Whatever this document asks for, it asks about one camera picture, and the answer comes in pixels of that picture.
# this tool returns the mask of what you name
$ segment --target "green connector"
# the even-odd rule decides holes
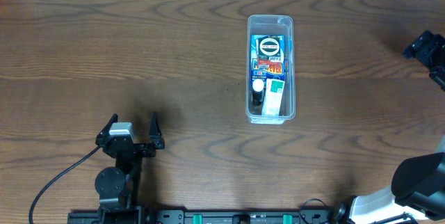
[[[193,215],[193,224],[202,224],[202,215],[200,214]]]
[[[283,214],[283,224],[292,224],[292,215]]]

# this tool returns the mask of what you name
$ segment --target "blue packaged item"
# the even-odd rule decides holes
[[[261,79],[266,88],[267,79],[285,81],[287,58],[284,46],[284,35],[252,35],[251,84],[255,79]]]

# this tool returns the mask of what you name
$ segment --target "wooden table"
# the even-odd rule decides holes
[[[25,223],[38,191],[94,147],[112,113],[166,150],[146,160],[140,199],[188,209],[333,205],[391,183],[433,152],[445,93],[402,50],[445,33],[445,0],[3,0],[0,221]],[[295,23],[297,116],[245,114],[247,19]],[[36,223],[96,209],[98,152],[57,181]]]

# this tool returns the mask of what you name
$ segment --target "clear plastic container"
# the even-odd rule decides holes
[[[280,113],[277,116],[262,115],[263,104],[255,106],[252,103],[252,61],[251,46],[252,35],[283,35],[284,59],[287,60],[284,68],[285,83],[282,94]],[[248,20],[248,55],[246,79],[245,113],[249,121],[256,124],[282,124],[293,119],[296,114],[296,94],[293,61],[293,21],[286,15],[252,15]]]

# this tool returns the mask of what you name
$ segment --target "black cable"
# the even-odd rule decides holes
[[[401,215],[398,216],[394,216],[394,217],[390,217],[390,218],[386,218],[384,220],[381,221],[374,221],[372,224],[385,224],[385,223],[391,223],[397,220],[404,220],[401,223],[411,223],[411,224],[418,224],[416,219],[409,213],[403,213]]]
[[[317,198],[312,198],[312,199],[308,199],[308,200],[306,200],[305,201],[305,203],[303,203],[303,205],[301,205],[301,207],[300,207],[300,214],[299,214],[299,216],[300,216],[300,223],[301,223],[301,221],[304,221],[306,224],[309,224],[305,219],[306,219],[306,216],[301,216],[301,212],[303,211],[303,207],[307,204],[307,203],[309,203],[309,202],[313,202],[313,201],[318,201],[318,202],[321,202],[321,203],[323,203],[323,205],[325,205],[325,207],[327,207],[327,205],[322,201],[322,200],[320,200],[320,199],[317,199]]]
[[[68,173],[71,171],[71,169],[77,167],[80,163],[84,162],[86,159],[90,158],[95,152],[97,152],[99,150],[100,146],[97,146],[93,151],[91,151],[89,154],[85,155],[84,158],[82,158],[80,161],[72,164],[69,168],[65,169],[63,172],[61,172],[60,174],[58,174],[57,176],[55,176],[54,179],[52,179],[50,182],[48,182],[48,184],[40,191],[39,194],[37,194],[37,196],[35,197],[33,204],[31,205],[31,208],[29,209],[29,224],[34,224],[33,222],[33,212],[34,212],[34,208],[35,205],[37,204],[37,201],[40,199],[40,196],[42,196],[42,194],[56,181],[58,180],[60,177],[62,177],[64,174]]]

